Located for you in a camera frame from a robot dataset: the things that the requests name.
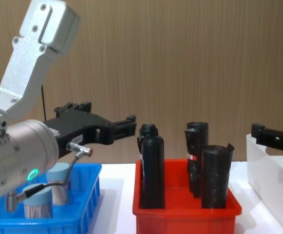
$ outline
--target green indicator light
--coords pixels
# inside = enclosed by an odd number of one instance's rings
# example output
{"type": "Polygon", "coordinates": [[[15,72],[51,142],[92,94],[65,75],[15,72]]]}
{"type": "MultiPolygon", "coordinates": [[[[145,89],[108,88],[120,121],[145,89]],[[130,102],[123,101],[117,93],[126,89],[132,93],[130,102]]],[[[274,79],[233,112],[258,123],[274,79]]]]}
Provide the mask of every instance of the green indicator light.
{"type": "Polygon", "coordinates": [[[38,175],[38,169],[35,168],[29,173],[27,180],[30,181],[30,180],[34,179],[37,175],[38,175]]]}

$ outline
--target brown wall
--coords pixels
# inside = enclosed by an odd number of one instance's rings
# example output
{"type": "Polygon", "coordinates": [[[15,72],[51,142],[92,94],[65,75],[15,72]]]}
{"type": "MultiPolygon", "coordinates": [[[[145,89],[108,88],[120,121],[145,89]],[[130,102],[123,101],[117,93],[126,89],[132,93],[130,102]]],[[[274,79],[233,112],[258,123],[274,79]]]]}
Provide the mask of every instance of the brown wall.
{"type": "MultiPolygon", "coordinates": [[[[70,54],[44,84],[47,117],[68,101],[92,101],[111,120],[137,115],[185,157],[188,121],[210,124],[211,144],[246,160],[257,121],[283,130],[283,0],[69,0],[81,15],[70,54]]],[[[0,79],[29,1],[0,0],[0,79]]],[[[38,103],[30,117],[42,120],[38,103]]],[[[93,161],[137,160],[136,138],[93,146],[93,161]]]]}

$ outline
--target white table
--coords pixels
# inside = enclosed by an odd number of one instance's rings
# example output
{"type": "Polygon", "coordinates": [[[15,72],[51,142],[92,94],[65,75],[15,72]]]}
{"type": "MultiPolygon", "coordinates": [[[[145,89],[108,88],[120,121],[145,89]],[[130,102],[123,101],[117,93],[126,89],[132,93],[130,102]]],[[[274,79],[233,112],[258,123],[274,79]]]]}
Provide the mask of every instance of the white table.
{"type": "MultiPolygon", "coordinates": [[[[99,177],[101,195],[89,234],[135,234],[135,164],[104,164],[99,177]]],[[[283,234],[282,226],[249,185],[246,162],[232,163],[229,188],[243,209],[236,218],[235,234],[283,234]]]]}

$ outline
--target black cylinder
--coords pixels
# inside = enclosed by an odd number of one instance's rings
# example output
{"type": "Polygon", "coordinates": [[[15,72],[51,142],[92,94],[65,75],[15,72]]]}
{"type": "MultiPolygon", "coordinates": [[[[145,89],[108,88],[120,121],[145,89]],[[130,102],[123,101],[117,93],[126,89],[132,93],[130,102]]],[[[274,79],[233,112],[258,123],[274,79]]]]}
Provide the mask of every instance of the black cylinder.
{"type": "Polygon", "coordinates": [[[202,149],[208,145],[208,123],[190,122],[185,130],[188,151],[189,189],[194,197],[201,196],[202,149]]]}
{"type": "Polygon", "coordinates": [[[231,144],[203,149],[202,208],[226,208],[233,150],[231,144]]]}
{"type": "Polygon", "coordinates": [[[141,130],[142,180],[140,206],[143,209],[165,208],[164,141],[157,135],[157,128],[141,130]]]}

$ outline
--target light blue cap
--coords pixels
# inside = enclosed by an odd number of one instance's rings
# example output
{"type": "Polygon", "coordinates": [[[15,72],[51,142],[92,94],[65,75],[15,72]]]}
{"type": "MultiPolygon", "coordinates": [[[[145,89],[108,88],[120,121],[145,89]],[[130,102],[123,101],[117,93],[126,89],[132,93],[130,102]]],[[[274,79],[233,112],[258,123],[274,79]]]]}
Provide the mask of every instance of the light blue cap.
{"type": "MultiPolygon", "coordinates": [[[[39,184],[40,183],[26,186],[22,191],[31,189],[39,184]]],[[[52,202],[52,200],[53,200],[52,188],[46,187],[42,191],[39,191],[38,193],[34,194],[32,197],[24,200],[23,203],[27,206],[40,206],[40,205],[48,204],[52,202]]]]}
{"type": "Polygon", "coordinates": [[[49,180],[64,180],[69,167],[69,163],[57,162],[48,172],[46,172],[46,177],[49,180]]]}

